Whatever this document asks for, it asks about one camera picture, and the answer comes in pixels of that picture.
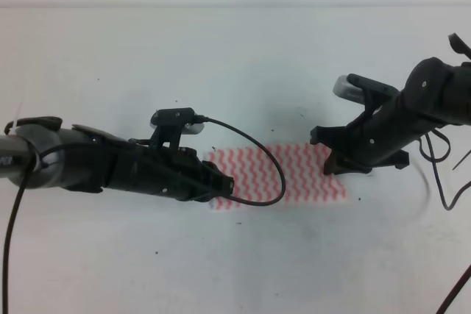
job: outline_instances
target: black wire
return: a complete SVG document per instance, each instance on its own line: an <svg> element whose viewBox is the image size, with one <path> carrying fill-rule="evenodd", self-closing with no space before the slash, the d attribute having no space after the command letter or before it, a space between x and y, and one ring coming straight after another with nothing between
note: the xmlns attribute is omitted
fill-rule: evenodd
<svg viewBox="0 0 471 314"><path fill-rule="evenodd" d="M431 155L431 162L432 162L432 167L433 167L433 174L435 175L435 180L436 180L436 185L439 188L439 194L440 194L440 199L442 200L442 205L445 208L446 211L452 210L462 193L464 193L469 187L471 187L471 181L468 182L467 184L463 185L460 190L458 190L458 193L453 197L453 200L451 201L450 205L447 205L447 202L445 200L445 195L443 194L443 188L442 188L442 183L440 182L440 177L439 177L439 172L436 168L436 160L435 160L435 154L433 153L433 147L432 147L432 142L430 140L430 137L428 134L425 134L425 139L427 140L428 148L430 150L430 155Z"/></svg>
<svg viewBox="0 0 471 314"><path fill-rule="evenodd" d="M7 233L5 235L5 242L3 247L3 262L2 262L2 283L1 283L1 307L3 314L8 314L8 260L10 259L10 243L12 240L13 227L15 226L16 215L20 207L21 199L23 198L24 190L28 185L29 178L35 170L36 158L33 157L24 172L23 180L21 181L20 188L16 194L15 203L13 204L10 220L8 221Z"/></svg>
<svg viewBox="0 0 471 314"><path fill-rule="evenodd" d="M436 136L438 136L440 139L442 139L445 143L447 143L448 145L448 150L447 152L442 156L442 157L439 157L439 158L436 158L435 159L435 162L437 163L440 163L440 162L443 162L445 161L448 156L450 156L450 152L451 152L451 142L450 142L450 139L447 138L446 135L444 135L443 133L439 132L438 130L434 129L432 130L432 134L435 134ZM422 148L422 138L419 138L419 150L420 150L420 154L428 161L428 162L432 162L432 158L427 156L427 154L424 152L423 148Z"/></svg>
<svg viewBox="0 0 471 314"><path fill-rule="evenodd" d="M430 137L428 136L428 134L425 134L425 139L427 140L428 149L430 150L430 155L431 155L430 162L432 162L433 174L435 175L436 185L439 188L440 199L442 200L443 207L446 209L446 211L450 211L455 207L456 202L458 201L458 199L462 195L462 193L464 193L464 191L466 191L469 187L471 187L471 181L468 182L467 184L463 185L461 187L461 189L458 191L458 193L456 193L455 197L451 201L451 204L447 205L447 202L445 201L445 196L443 195L443 188L442 188L442 183L440 182L439 172L436 168L436 163L438 162L439 159L435 159L435 154L433 153L432 142L431 142ZM447 308L453 302L455 297L458 295L458 293L464 287L464 285L466 284L468 279L470 279L470 277L471 277L471 265L464 272L464 274L461 276L461 278L456 283L456 285L453 287L453 289L450 291L447 298L445 298L442 305L440 305L440 308L437 310L436 314L444 314L445 313Z"/></svg>
<svg viewBox="0 0 471 314"><path fill-rule="evenodd" d="M464 287L468 279L471 277L471 265L469 268L464 272L464 274L461 276L461 278L458 280L456 285L453 287L453 289L450 291L448 294L447 298L443 301L442 305L440 308L436 311L436 314L444 314L450 304L453 302L455 297L458 295L459 291Z"/></svg>
<svg viewBox="0 0 471 314"><path fill-rule="evenodd" d="M286 180L285 180L285 174L283 173L283 169L281 168L281 166L278 163L275 156L273 156L273 154L264 145L259 143L256 139L252 138L250 135L247 135L245 132L242 132L241 130L239 130L239 129L237 129L237 128L229 125L229 124L223 123L222 121L217 121L216 119L211 119L211 118L208 118L208 117L200 117L200 118L202 119L203 122L217 124L217 125L223 126L226 129L232 130L233 132L235 132L235 133L239 134L240 136L243 136L244 138L246 138L248 141L254 143L258 148L260 148L263 152L265 152L265 154L273 162L273 164L275 165L275 168L278 170L278 173L279 173L280 179L281 179L280 193L278 194L278 196L275 199L270 200L270 201L250 201L250 200L246 200L246 199L240 199L240 198L232 196L232 195L218 195L218 196L221 196L221 197L223 197L225 199L228 199L228 200L239 202L241 204L252 205L252 206L269 206L269 205L273 205L273 204L276 204L277 202L279 202L282 199L283 195L285 195Z"/></svg>

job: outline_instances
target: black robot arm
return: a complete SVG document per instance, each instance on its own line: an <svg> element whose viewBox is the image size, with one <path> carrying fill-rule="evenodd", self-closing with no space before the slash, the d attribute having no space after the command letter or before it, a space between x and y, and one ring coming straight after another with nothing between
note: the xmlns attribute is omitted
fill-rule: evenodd
<svg viewBox="0 0 471 314"><path fill-rule="evenodd" d="M450 43L471 59L471 50L454 34ZM341 76L334 92L363 103L365 110L346 126L317 126L311 143L332 149L325 174L369 173L375 167L405 168L401 148L448 124L471 124L471 63L450 66L437 58L423 60L402 91L355 74Z"/></svg>
<svg viewBox="0 0 471 314"><path fill-rule="evenodd" d="M21 184L26 166L38 161L28 188L62 187L85 193L102 188L209 201L230 195L234 179L196 151L180 147L181 134L196 134L202 124L191 108L159 110L148 140L124 140L86 126L61 127L55 117L26 118L5 128L0 140L0 176Z"/></svg>

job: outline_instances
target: white table surface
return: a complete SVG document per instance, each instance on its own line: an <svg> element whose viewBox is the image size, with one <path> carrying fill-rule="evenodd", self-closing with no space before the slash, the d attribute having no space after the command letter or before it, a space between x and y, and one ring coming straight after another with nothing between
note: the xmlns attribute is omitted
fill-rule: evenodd
<svg viewBox="0 0 471 314"><path fill-rule="evenodd" d="M447 35L471 43L470 20L466 7L0 10L0 122L22 101L22 117L146 138L156 109L193 107L264 143L306 142L361 111L332 94L339 75L402 88L422 59L457 65ZM470 178L471 160L449 172L470 130L444 131L450 198ZM183 144L202 155L247 143L207 125ZM383 168L343 176L348 200L330 206L217 213L113 190L29 190L10 312L434 313L471 261L471 200L443 210L417 143L407 151L429 187L414 166ZM16 190L0 181L0 237ZM470 293L450 313L469 311Z"/></svg>

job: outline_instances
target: red zigzag pattern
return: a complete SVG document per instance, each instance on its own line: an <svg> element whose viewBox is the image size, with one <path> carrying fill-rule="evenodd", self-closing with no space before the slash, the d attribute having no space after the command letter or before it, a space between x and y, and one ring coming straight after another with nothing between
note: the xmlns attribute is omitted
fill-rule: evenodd
<svg viewBox="0 0 471 314"><path fill-rule="evenodd" d="M330 149L309 143L281 143L267 146L281 164L286 176L284 204L315 204L341 201L347 191L339 179L322 172ZM234 178L233 195L256 201L274 199L280 192L280 177L272 161L258 148L216 150L208 159L219 170ZM216 210L230 210L241 205L231 200L215 198Z"/></svg>

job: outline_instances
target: red and white cloth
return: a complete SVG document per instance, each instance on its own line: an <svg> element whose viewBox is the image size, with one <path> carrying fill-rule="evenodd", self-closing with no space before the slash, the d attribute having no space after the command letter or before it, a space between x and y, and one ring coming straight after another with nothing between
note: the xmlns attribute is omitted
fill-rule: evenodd
<svg viewBox="0 0 471 314"><path fill-rule="evenodd" d="M285 173L286 193L279 204L322 204L343 201L347 191L334 175L322 173L330 149L322 144L278 143L267 149L276 157ZM277 197L281 181L273 162L258 147L222 149L209 152L207 159L219 170L234 178L233 195L253 201L268 201ZM241 204L224 198L214 198L215 210L231 210Z"/></svg>

